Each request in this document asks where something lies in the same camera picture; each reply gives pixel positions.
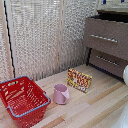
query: red plastic basket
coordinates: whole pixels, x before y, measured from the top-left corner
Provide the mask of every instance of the red plastic basket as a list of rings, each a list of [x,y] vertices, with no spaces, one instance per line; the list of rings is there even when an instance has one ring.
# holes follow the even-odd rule
[[[0,83],[0,97],[19,128],[29,128],[43,119],[50,98],[29,77]]]

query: basket handle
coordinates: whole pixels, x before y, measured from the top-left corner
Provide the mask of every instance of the basket handle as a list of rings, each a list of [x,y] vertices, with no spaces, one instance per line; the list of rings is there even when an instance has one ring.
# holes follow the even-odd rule
[[[45,92],[43,92],[43,94],[44,94],[44,95],[46,96],[46,98],[48,99],[48,102],[47,102],[47,103],[44,103],[44,104],[42,104],[42,105],[40,105],[40,106],[38,106],[38,107],[36,107],[36,108],[34,108],[34,109],[31,109],[31,110],[29,110],[29,111],[27,111],[27,112],[25,112],[25,113],[23,113],[23,114],[21,114],[21,115],[15,115],[14,112],[13,112],[13,110],[12,110],[12,108],[11,108],[10,106],[8,106],[6,109],[9,108],[10,111],[11,111],[11,113],[12,113],[12,115],[13,115],[14,117],[17,117],[17,118],[22,117],[22,116],[24,116],[24,115],[26,115],[26,114],[28,114],[28,113],[30,113],[30,112],[33,112],[33,111],[35,111],[35,110],[37,110],[37,109],[39,109],[39,108],[41,108],[41,107],[43,107],[43,106],[49,104],[49,102],[50,102],[49,97],[45,94]]]

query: light wood floor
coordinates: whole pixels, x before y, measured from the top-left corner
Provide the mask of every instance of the light wood floor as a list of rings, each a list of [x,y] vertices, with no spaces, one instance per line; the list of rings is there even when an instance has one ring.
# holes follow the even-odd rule
[[[67,71],[37,81],[51,98],[44,119],[32,128],[110,128],[128,101],[128,87],[121,81],[91,67],[76,70],[93,77],[90,91],[84,94],[70,86],[66,105],[53,102],[54,85],[65,84]],[[16,128],[0,100],[0,128]]]

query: patterned box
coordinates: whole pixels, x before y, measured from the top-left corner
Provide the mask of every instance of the patterned box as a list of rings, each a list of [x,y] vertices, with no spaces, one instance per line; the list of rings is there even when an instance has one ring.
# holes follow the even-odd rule
[[[89,91],[92,76],[80,73],[75,69],[68,70],[67,85],[70,85],[84,93]]]

